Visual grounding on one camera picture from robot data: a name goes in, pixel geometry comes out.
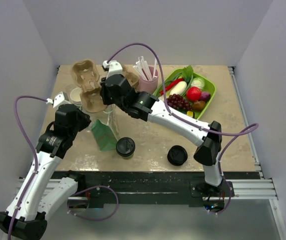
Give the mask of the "green paper coffee cup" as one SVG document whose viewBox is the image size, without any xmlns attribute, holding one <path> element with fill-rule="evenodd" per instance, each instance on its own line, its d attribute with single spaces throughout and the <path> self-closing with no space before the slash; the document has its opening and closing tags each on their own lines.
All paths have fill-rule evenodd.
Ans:
<svg viewBox="0 0 286 240">
<path fill-rule="evenodd" d="M 121 154 L 120 156 L 125 159 L 125 160 L 128 160 L 128 159 L 131 159 L 133 157 L 134 153 L 128 153 L 128 154 Z"/>
</svg>

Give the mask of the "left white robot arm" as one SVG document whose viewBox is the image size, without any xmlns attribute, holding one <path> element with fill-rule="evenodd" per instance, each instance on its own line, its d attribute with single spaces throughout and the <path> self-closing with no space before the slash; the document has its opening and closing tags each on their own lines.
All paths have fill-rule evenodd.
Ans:
<svg viewBox="0 0 286 240">
<path fill-rule="evenodd" d="M 9 237 L 39 240 L 48 220 L 72 194 L 86 191 L 84 178 L 77 173 L 62 178 L 49 194 L 44 194 L 58 165 L 72 147 L 78 132 L 87 128 L 90 117 L 73 104 L 63 104 L 36 146 L 36 159 L 15 199 L 5 211 L 0 211 L 0 229 Z"/>
</svg>

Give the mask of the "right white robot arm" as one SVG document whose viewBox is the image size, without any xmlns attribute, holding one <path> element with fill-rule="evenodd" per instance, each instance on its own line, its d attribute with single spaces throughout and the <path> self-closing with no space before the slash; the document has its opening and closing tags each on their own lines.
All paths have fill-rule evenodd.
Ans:
<svg viewBox="0 0 286 240">
<path fill-rule="evenodd" d="M 197 147 L 193 157 L 203 165 L 206 192 L 215 197 L 223 191 L 217 163 L 222 142 L 218 122 L 197 121 L 169 107 L 154 95 L 135 91 L 121 74 L 102 78 L 100 95 L 105 105 L 115 104 L 130 117 L 166 127 L 193 143 Z"/>
</svg>

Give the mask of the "brown pulp cup carrier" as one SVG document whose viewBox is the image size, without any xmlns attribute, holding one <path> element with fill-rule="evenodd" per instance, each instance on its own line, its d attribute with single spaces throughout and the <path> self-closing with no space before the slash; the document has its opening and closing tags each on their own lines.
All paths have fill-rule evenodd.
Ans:
<svg viewBox="0 0 286 240">
<path fill-rule="evenodd" d="M 75 85 L 81 88 L 80 99 L 84 111 L 95 114 L 107 108 L 100 96 L 100 75 L 93 60 L 75 62 L 71 67 L 71 76 Z"/>
</svg>

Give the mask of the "black plastic cup lid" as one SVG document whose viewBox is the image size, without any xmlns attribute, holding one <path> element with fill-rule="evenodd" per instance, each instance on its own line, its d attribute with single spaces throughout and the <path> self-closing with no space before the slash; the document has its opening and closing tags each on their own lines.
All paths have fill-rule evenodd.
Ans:
<svg viewBox="0 0 286 240">
<path fill-rule="evenodd" d="M 116 152 L 118 155 L 134 153 L 135 142 L 130 137 L 123 137 L 116 143 Z"/>
</svg>

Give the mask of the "printed paper takeout bag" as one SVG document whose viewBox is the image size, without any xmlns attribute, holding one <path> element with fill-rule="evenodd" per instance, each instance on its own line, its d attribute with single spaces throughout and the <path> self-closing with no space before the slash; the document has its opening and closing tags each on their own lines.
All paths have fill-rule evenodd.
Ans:
<svg viewBox="0 0 286 240">
<path fill-rule="evenodd" d="M 117 125 L 116 106 L 109 105 L 105 110 L 97 113 L 90 113 L 82 108 L 82 112 L 88 114 L 91 119 L 90 131 L 101 152 L 116 149 L 119 139 L 119 129 Z"/>
</svg>

